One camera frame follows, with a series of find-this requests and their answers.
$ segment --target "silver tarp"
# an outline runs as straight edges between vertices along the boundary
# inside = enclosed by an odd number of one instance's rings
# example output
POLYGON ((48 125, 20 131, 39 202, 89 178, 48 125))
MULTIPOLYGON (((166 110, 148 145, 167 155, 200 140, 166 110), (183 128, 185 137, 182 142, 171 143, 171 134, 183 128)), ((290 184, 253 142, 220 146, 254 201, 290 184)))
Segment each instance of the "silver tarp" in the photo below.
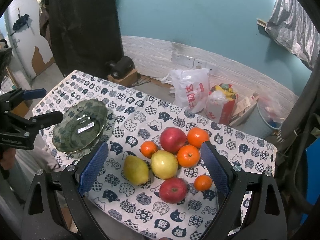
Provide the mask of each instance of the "silver tarp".
POLYGON ((320 35, 297 0, 276 0, 266 32, 313 69, 320 48, 320 35))

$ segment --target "glass bowl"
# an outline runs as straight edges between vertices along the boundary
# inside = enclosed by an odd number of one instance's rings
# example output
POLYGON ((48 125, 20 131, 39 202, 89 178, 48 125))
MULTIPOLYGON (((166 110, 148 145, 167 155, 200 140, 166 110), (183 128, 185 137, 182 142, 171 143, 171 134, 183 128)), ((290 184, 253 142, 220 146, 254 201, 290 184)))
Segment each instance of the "glass bowl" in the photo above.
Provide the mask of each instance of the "glass bowl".
POLYGON ((53 128, 52 143, 60 152, 73 153, 89 146, 106 125, 108 110, 97 99, 70 107, 53 128))

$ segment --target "power outlet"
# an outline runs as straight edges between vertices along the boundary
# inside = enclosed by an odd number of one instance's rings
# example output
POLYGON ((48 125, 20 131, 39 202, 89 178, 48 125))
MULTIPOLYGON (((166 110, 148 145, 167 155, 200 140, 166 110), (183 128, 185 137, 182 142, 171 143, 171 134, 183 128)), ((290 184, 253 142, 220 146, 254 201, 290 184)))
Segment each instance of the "power outlet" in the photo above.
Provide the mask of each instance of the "power outlet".
POLYGON ((194 69, 206 68, 207 62, 201 59, 195 58, 195 62, 193 64, 194 69))
POLYGON ((209 74, 211 74, 211 75, 217 74, 218 66, 207 62, 206 68, 209 70, 209 74))
POLYGON ((181 66, 190 67, 190 68, 193 67, 194 60, 195 59, 193 57, 188 57, 188 56, 176 54, 176 53, 172 53, 172 56, 171 56, 172 63, 181 65, 181 66))

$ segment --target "blue clamp handle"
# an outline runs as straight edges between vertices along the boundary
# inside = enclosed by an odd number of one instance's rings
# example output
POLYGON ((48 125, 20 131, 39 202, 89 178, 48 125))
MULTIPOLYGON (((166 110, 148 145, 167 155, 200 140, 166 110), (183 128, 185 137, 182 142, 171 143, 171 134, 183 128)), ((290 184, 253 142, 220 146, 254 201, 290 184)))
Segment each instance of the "blue clamp handle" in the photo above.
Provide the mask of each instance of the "blue clamp handle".
POLYGON ((207 167, 217 190, 227 196, 230 192, 229 178, 219 160, 214 156, 206 143, 201 145, 200 152, 204 165, 207 167))
POLYGON ((79 177, 78 192, 82 196, 85 192, 91 190, 91 187, 108 157, 108 144, 103 142, 96 150, 94 156, 91 158, 87 166, 79 177))
POLYGON ((37 98, 44 98, 47 94, 47 91, 44 88, 34 89, 34 90, 25 90, 22 98, 26 101, 33 100, 37 98))

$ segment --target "screw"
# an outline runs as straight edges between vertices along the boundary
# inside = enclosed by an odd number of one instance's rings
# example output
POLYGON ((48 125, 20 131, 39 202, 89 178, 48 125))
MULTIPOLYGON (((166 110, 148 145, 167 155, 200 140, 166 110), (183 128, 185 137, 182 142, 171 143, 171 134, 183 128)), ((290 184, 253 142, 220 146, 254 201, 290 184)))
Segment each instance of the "screw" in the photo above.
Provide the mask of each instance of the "screw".
POLYGON ((272 175, 271 172, 268 171, 268 170, 265 170, 265 171, 264 171, 264 174, 265 174, 266 176, 268 176, 268 177, 270 177, 270 176, 272 175))
POLYGON ((233 166, 233 169, 238 172, 241 171, 241 167, 238 165, 233 166))
POLYGON ((37 172, 36 172, 37 175, 41 175, 42 173, 43 173, 43 169, 39 169, 39 170, 37 170, 37 172))
POLYGON ((75 169, 75 166, 73 164, 70 164, 67 166, 67 171, 73 171, 75 169))

